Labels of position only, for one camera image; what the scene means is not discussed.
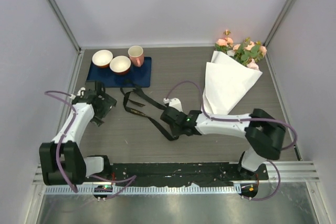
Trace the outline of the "pink fake flower stem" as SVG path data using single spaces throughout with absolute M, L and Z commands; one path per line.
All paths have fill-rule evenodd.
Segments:
M 233 50 L 234 42 L 230 38 L 230 30 L 226 29 L 224 31 L 224 37 L 217 40 L 215 43 L 215 50 L 225 53 L 228 56 L 233 57 L 235 52 Z

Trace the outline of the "black ribbon gold letters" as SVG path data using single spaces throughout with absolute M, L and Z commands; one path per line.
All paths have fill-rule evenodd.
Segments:
M 123 94 L 123 107 L 124 110 L 128 113 L 147 118 L 157 129 L 158 131 L 169 141 L 175 141 L 179 137 L 173 135 L 171 132 L 169 132 L 159 121 L 157 121 L 155 118 L 151 117 L 147 114 L 150 109 L 144 109 L 146 105 L 152 105 L 155 108 L 163 111 L 165 109 L 165 106 L 156 102 L 152 98 L 150 98 L 148 95 L 146 95 L 143 91 L 143 89 L 130 79 L 126 79 L 123 84 L 126 84 L 127 87 L 130 86 L 129 91 L 125 91 L 124 87 L 120 88 L 121 93 Z M 139 101 L 134 101 L 131 98 L 136 95 L 137 97 L 141 98 L 143 101 L 145 101 L 145 104 Z

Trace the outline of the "white wrapping paper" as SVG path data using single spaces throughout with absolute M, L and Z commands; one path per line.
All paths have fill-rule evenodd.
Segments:
M 228 115 L 261 77 L 232 57 L 214 51 L 206 63 L 203 103 L 208 114 Z

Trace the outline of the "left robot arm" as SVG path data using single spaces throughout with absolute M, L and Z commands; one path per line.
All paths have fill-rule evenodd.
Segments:
M 73 191 L 86 178 L 94 175 L 105 182 L 112 174 L 110 162 L 105 155 L 83 157 L 79 145 L 90 123 L 103 124 L 103 118 L 116 106 L 117 101 L 106 93 L 101 81 L 87 81 L 76 94 L 46 91 L 45 95 L 69 106 L 70 113 L 57 135 L 39 147 L 43 181 L 47 186 L 69 185 Z

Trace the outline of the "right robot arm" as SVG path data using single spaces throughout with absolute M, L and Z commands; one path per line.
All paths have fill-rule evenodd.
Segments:
M 250 148 L 239 159 L 237 173 L 242 179 L 250 179 L 260 165 L 280 158 L 286 129 L 262 109 L 254 109 L 251 114 L 219 115 L 219 120 L 205 113 L 191 110 L 185 114 L 168 106 L 161 120 L 170 126 L 173 140 L 181 135 L 227 135 L 247 140 Z

